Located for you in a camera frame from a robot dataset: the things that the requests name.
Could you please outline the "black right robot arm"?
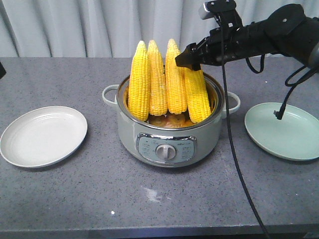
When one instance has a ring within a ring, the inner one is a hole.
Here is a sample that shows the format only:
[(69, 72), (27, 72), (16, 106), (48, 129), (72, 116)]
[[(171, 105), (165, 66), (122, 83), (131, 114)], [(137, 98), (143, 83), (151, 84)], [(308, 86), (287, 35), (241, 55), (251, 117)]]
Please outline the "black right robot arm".
[(176, 57), (178, 67), (197, 71), (202, 64), (222, 63), (265, 54), (293, 57), (313, 69), (319, 65), (319, 19), (307, 17), (300, 4), (288, 4), (266, 20), (243, 26), (233, 0), (212, 0), (199, 9), (202, 19), (219, 25)]

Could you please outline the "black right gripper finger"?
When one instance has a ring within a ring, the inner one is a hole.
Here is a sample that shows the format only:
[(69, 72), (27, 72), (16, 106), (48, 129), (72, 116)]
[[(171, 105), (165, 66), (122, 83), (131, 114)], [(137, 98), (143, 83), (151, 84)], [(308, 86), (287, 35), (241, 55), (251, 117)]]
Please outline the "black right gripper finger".
[(192, 71), (199, 71), (201, 69), (197, 53), (193, 52), (190, 48), (186, 48), (182, 53), (177, 55), (175, 62), (178, 67), (188, 68)]
[(186, 49), (188, 52), (197, 52), (198, 51), (198, 45), (196, 43), (189, 44)]

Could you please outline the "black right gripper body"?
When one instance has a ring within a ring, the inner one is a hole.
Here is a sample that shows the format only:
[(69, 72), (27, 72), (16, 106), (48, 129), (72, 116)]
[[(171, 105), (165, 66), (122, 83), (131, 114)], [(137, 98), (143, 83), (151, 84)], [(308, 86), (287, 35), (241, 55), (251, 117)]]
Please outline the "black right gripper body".
[(224, 27), (213, 29), (210, 35), (196, 46), (196, 64), (221, 65), (249, 57), (248, 27)]

